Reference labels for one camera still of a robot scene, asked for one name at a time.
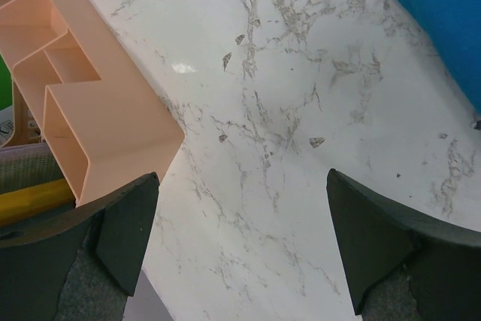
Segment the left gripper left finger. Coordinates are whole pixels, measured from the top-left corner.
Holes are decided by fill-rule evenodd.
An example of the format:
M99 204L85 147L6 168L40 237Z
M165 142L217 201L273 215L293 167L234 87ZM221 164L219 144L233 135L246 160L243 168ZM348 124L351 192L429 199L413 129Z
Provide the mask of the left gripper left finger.
M121 320L159 196L156 173L70 210L1 229L3 320Z

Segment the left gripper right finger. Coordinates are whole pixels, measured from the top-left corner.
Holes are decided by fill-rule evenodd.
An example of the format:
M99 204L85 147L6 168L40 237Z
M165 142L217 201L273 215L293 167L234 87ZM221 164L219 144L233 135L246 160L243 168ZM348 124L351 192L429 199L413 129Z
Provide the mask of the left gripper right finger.
M327 193L355 315L480 318L478 231L384 197L334 169Z

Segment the blue t-shirt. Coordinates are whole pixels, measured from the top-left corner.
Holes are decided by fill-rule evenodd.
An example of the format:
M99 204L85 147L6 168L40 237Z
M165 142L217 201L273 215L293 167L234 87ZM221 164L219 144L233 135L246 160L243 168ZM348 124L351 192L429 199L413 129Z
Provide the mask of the blue t-shirt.
M426 31L467 99L480 111L480 0L397 0Z

